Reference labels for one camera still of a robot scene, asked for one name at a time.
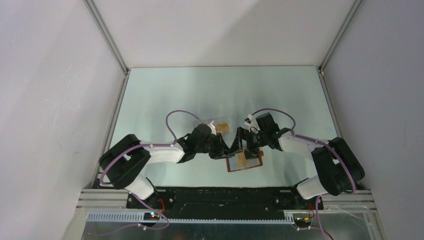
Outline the gold VIP credit card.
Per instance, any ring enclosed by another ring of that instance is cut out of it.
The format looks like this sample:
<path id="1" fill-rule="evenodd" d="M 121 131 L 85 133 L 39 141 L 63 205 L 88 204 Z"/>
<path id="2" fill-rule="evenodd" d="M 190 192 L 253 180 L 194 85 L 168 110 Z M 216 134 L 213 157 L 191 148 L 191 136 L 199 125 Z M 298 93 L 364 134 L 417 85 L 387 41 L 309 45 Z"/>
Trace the gold VIP credit card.
<path id="1" fill-rule="evenodd" d="M 236 153 L 234 155 L 234 163 L 235 163 L 235 167 L 236 169 L 242 169 L 245 168 L 247 166 L 247 159 L 246 159 L 246 155 L 245 155 L 245 151 L 242 150 L 239 153 Z"/>

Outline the brown leather card holder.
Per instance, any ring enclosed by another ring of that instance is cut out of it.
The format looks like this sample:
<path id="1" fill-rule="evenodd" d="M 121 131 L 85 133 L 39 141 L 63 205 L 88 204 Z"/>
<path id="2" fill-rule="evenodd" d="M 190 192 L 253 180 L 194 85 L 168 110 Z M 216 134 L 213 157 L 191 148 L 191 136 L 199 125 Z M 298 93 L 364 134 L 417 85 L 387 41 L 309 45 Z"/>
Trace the brown leather card holder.
<path id="1" fill-rule="evenodd" d="M 235 156 L 232 156 L 230 158 L 227 157 L 227 171 L 229 173 L 232 173 L 263 166 L 262 157 L 264 156 L 264 152 L 262 150 L 260 150 L 258 156 L 254 158 L 248 159 L 247 153 L 247 151 L 243 151 L 241 153 L 237 153 Z"/>

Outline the clear plastic card box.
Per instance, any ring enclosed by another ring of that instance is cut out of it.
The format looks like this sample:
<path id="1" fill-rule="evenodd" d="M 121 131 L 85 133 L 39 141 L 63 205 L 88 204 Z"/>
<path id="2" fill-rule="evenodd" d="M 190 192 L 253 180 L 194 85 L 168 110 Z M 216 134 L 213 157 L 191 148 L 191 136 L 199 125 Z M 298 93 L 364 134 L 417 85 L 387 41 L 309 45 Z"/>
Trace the clear plastic card box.
<path id="1" fill-rule="evenodd" d="M 236 123 L 235 123 L 235 118 L 233 115 L 228 115 L 228 116 L 223 116 L 223 117 L 216 117 L 216 118 L 209 118 L 209 119 L 201 119 L 201 120 L 195 120 L 193 122 L 193 126 L 197 127 L 198 125 L 204 123 L 204 124 L 208 124 L 211 121 L 215 121 L 215 126 L 218 124 L 224 124 L 227 123 L 229 125 L 229 129 L 230 132 L 226 133 L 226 134 L 221 134 L 223 136 L 227 136 L 229 134 L 235 134 L 236 133 Z"/>

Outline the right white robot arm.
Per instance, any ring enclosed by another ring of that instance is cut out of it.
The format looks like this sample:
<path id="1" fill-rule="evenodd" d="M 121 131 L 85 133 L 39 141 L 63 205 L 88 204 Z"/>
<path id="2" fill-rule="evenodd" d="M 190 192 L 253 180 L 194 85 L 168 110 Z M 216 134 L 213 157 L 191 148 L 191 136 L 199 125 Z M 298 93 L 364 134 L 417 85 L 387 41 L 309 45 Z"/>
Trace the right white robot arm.
<path id="1" fill-rule="evenodd" d="M 354 193 L 357 183 L 365 177 L 365 170 L 341 137 L 322 140 L 301 135 L 293 127 L 280 128 L 268 108 L 264 114 L 248 115 L 246 128 L 238 127 L 227 156 L 247 153 L 258 157 L 260 148 L 269 147 L 280 152 L 290 152 L 313 161 L 316 176 L 296 184 L 291 194 L 291 204 L 304 209 L 314 197 L 330 194 Z"/>

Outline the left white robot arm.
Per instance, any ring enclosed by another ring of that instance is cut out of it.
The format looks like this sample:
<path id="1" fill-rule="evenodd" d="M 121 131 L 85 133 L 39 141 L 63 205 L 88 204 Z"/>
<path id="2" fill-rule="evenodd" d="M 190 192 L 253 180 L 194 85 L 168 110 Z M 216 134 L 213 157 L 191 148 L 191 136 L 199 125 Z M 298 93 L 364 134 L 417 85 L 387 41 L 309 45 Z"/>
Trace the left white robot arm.
<path id="1" fill-rule="evenodd" d="M 128 134 L 100 157 L 98 162 L 103 172 L 99 182 L 126 190 L 145 208 L 153 208 L 158 194 L 153 183 L 142 176 L 144 167 L 156 163 L 182 164 L 197 154 L 207 154 L 213 160 L 224 159 L 228 153 L 222 135 L 211 124 L 199 124 L 170 143 L 145 143 L 135 134 Z"/>

